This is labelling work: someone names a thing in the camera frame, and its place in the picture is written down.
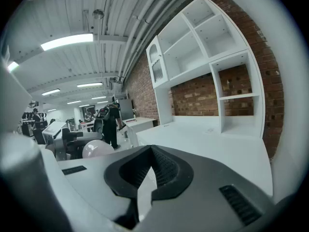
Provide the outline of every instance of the fluorescent light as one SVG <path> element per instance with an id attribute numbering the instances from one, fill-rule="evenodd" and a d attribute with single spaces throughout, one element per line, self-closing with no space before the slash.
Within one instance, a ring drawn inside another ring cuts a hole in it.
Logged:
<path id="1" fill-rule="evenodd" d="M 41 47 L 43 48 L 44 51 L 46 51 L 46 50 L 59 47 L 62 45 L 74 44 L 74 43 L 80 43 L 80 42 L 91 42 L 91 41 L 93 41 L 92 33 L 86 33 L 86 34 L 78 34 L 78 35 L 73 35 L 73 36 L 53 40 L 53 41 L 41 44 Z"/>
<path id="2" fill-rule="evenodd" d="M 88 83 L 88 84 L 79 84 L 77 87 L 88 87 L 88 86 L 101 86 L 102 83 Z"/>
<path id="3" fill-rule="evenodd" d="M 69 103 L 67 103 L 67 104 L 73 104 L 73 103 L 78 103 L 78 102 L 82 102 L 82 101 L 72 101 L 72 102 L 69 102 Z"/>
<path id="4" fill-rule="evenodd" d="M 16 67 L 18 66 L 18 63 L 13 62 L 8 66 L 8 70 L 9 72 L 11 72 L 12 70 L 14 70 Z"/>
<path id="5" fill-rule="evenodd" d="M 52 91 L 48 91 L 48 92 L 46 92 L 46 93 L 43 93 L 42 95 L 50 95 L 50 94 L 53 94 L 53 93 L 57 93 L 57 92 L 59 92 L 59 91 L 60 91 L 60 89 L 57 88 L 57 89 L 54 89 L 54 90 L 52 90 Z"/>
<path id="6" fill-rule="evenodd" d="M 94 100 L 94 99 L 103 99 L 103 98 L 106 98 L 106 96 L 95 97 L 95 98 L 92 98 L 92 99 Z"/>

